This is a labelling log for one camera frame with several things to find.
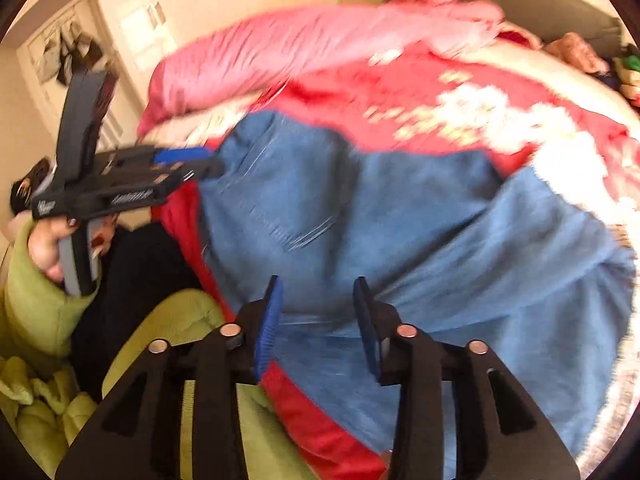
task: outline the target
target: white logo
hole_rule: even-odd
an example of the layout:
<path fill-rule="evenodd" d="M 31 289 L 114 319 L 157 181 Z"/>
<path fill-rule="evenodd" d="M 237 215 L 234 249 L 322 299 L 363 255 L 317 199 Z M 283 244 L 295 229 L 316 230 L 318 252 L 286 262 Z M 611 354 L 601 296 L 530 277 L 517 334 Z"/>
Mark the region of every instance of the white logo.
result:
<path fill-rule="evenodd" d="M 147 189 L 146 191 L 137 191 L 134 193 L 118 195 L 113 200 L 111 200 L 111 205 L 127 204 L 129 202 L 136 202 L 137 200 L 144 200 L 145 198 L 149 198 L 152 193 L 152 189 Z"/>
<path fill-rule="evenodd" d="M 40 200 L 38 202 L 38 214 L 40 216 L 47 215 L 51 213 L 51 210 L 55 208 L 55 206 L 56 206 L 55 200 L 50 200 L 49 202 L 47 202 L 46 200 Z"/>

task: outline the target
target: blue cloth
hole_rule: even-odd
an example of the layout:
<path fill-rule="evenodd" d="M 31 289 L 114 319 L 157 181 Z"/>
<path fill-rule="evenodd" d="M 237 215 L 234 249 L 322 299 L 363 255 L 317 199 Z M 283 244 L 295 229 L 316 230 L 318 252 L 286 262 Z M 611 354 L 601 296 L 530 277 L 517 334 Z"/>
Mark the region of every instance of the blue cloth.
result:
<path fill-rule="evenodd" d="M 375 452 L 392 447 L 399 391 L 369 375 L 353 281 L 436 340 L 479 338 L 577 455 L 631 311 L 632 251 L 525 168 L 483 152 L 363 153 L 337 132 L 250 114 L 200 184 L 205 258 L 236 311 L 284 284 L 276 355 L 302 391 Z M 454 476 L 452 400 L 445 395 Z"/>

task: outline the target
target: white door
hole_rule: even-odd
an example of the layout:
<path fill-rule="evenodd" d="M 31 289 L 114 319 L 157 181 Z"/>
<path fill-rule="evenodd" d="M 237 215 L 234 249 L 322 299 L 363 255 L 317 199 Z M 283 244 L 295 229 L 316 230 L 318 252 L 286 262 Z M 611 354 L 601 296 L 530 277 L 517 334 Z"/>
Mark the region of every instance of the white door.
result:
<path fill-rule="evenodd" d="M 60 28 L 68 30 L 71 22 L 77 22 L 82 30 L 94 38 L 100 47 L 109 52 L 108 36 L 95 17 L 92 0 L 75 0 L 56 12 L 50 20 L 32 35 L 18 50 L 22 71 L 30 88 L 36 106 L 54 138 L 58 136 L 60 117 L 64 107 L 67 88 L 55 78 L 45 83 L 38 79 L 38 64 L 42 58 L 47 41 L 60 41 Z M 125 81 L 116 86 L 111 107 L 105 117 L 98 148 L 111 149 L 121 143 L 130 144 L 136 140 L 136 127 L 140 120 L 141 107 L 127 88 Z"/>

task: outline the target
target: person's right hand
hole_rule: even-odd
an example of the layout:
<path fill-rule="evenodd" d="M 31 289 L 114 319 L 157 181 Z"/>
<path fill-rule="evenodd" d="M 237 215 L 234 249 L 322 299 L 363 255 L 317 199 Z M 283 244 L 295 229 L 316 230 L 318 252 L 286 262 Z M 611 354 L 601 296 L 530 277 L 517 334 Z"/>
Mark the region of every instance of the person's right hand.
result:
<path fill-rule="evenodd" d="M 90 244 L 94 258 L 106 253 L 111 247 L 116 220 L 117 217 L 106 218 L 104 224 L 94 233 Z M 65 279 L 60 264 L 58 241 L 71 236 L 78 225 L 77 221 L 67 221 L 66 218 L 45 218 L 39 220 L 31 231 L 28 241 L 31 261 L 52 282 L 62 283 Z"/>

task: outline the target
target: green sleeve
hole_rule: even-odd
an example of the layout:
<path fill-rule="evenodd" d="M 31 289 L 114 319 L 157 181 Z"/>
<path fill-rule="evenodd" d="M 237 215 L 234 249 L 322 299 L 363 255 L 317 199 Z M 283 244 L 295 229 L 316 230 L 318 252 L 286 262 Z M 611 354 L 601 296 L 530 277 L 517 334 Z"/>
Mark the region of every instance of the green sleeve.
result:
<path fill-rule="evenodd" d="M 15 241 L 4 289 L 6 326 L 19 354 L 36 371 L 49 375 L 71 347 L 71 334 L 93 296 L 67 296 L 33 264 L 27 240 L 33 223 Z"/>

